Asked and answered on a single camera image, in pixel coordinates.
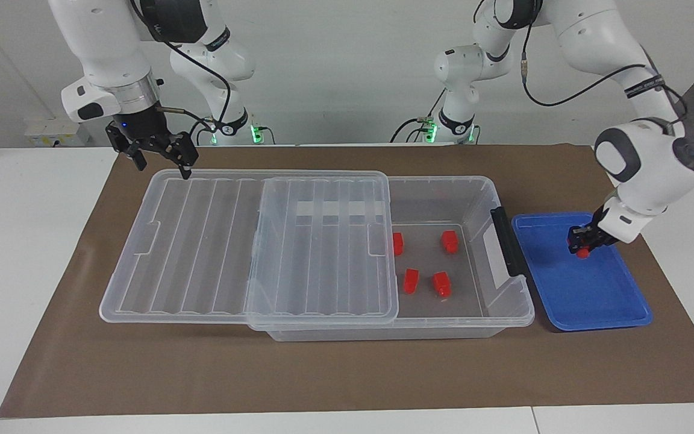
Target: white wall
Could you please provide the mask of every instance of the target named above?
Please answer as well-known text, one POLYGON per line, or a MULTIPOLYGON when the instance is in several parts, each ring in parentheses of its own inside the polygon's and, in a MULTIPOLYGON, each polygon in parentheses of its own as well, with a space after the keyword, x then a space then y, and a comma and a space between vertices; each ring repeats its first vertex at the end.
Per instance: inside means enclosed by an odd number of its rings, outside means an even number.
MULTIPOLYGON (((221 5, 233 37, 258 58, 256 75, 240 83, 249 109, 281 142, 339 143, 386 141, 401 121, 427 113, 442 88, 433 76, 433 59, 441 49, 473 42, 476 3, 224 0, 221 5)), ((667 81, 686 91, 694 82, 694 2, 620 0, 619 5, 667 81)), ((523 40, 523 33, 517 36, 523 40)), ((155 74, 166 80, 163 102, 207 115, 200 94, 170 71, 166 47, 144 46, 155 74)), ((60 114, 60 89, 82 72, 47 0, 0 0, 0 47, 49 109, 60 114)), ((566 66, 549 27, 533 31, 529 56, 531 88, 546 101, 597 78, 566 66)), ((482 143, 590 143, 605 127, 633 116, 615 83, 554 109, 526 99, 517 67, 478 88, 482 143)), ((5 115, 0 124, 29 115, 8 107, 9 101, 0 101, 5 115)), ((174 129, 190 125, 178 116, 171 119, 174 129)), ((102 132, 103 124, 94 123, 92 130, 102 132)), ((0 145, 25 145, 18 132, 9 127, 4 137, 0 131, 0 145)), ((107 142, 102 135, 97 139, 107 142)))

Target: black handle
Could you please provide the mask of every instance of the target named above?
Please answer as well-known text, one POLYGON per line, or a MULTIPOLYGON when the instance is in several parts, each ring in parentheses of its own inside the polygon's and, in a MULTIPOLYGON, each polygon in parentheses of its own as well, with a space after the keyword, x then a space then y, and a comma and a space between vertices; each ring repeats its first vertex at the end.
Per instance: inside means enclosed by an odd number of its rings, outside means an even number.
POLYGON ((521 246, 518 244, 513 227, 503 206, 491 210, 492 221, 496 230, 496 237, 499 239, 499 247, 502 249, 502 256, 505 258, 507 272, 510 275, 528 275, 528 267, 521 253, 521 246))

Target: red block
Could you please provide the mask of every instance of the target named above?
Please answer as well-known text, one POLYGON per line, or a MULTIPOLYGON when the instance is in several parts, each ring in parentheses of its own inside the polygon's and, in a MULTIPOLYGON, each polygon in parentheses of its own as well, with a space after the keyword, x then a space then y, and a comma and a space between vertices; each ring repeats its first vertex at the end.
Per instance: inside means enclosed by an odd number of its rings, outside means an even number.
POLYGON ((416 286, 419 284, 419 270, 407 268, 403 277, 403 292, 413 294, 416 292, 416 286))
POLYGON ((447 253, 457 253, 460 249, 460 240, 457 239, 457 233, 455 231, 444 231, 441 235, 441 244, 443 244, 444 249, 447 253))
POLYGON ((393 233, 393 253, 395 256, 403 254, 403 234, 393 233))
POLYGON ((436 293, 441 297, 451 296, 451 280, 449 280, 449 275, 445 271, 433 274, 433 288, 436 289, 436 293))

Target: container lid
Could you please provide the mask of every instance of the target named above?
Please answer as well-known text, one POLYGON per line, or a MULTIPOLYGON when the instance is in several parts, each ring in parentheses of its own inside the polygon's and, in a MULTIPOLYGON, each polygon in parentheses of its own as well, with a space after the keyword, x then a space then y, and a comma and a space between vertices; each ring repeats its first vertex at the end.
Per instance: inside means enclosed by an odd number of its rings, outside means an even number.
POLYGON ((591 218, 585 212, 513 218, 548 318, 565 332, 651 323, 652 311, 614 245, 594 250, 587 259, 569 252, 569 228, 587 225, 591 218))
POLYGON ((398 314, 379 172, 152 177, 108 283, 108 322, 388 324, 398 314))

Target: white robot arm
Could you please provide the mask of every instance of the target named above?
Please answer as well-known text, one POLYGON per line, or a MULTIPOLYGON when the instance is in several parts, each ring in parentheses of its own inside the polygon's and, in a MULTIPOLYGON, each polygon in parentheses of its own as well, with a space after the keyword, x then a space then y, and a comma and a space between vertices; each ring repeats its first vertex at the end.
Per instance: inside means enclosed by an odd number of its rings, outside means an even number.
MULTIPOLYGON (((510 70, 510 39, 524 27, 551 24, 571 66, 616 81, 636 108, 636 120, 606 129, 595 142, 598 163, 620 185, 589 225, 570 229, 571 253, 587 257, 601 245, 632 242, 694 188, 694 140, 685 138, 663 77, 628 32, 614 0, 485 0, 479 12, 477 44, 436 59, 436 75, 448 90, 436 116, 437 141, 466 140, 478 102, 472 83, 510 70)), ((521 69, 526 86, 526 58, 521 69)))
POLYGON ((174 49, 178 48, 173 43, 183 44, 179 49, 183 54, 173 52, 171 63, 208 101, 216 129, 221 131, 218 143, 258 141, 239 92, 230 83, 250 78, 254 62, 230 39, 216 0, 140 0, 140 5, 138 0, 49 3, 84 71, 82 79, 61 92, 66 113, 75 122, 113 116, 108 138, 140 170, 146 166, 141 151, 153 151, 176 163, 187 178, 199 156, 190 134, 168 130, 164 113, 174 111, 160 106, 162 82, 154 80, 151 64, 140 49, 133 11, 155 39, 174 49))

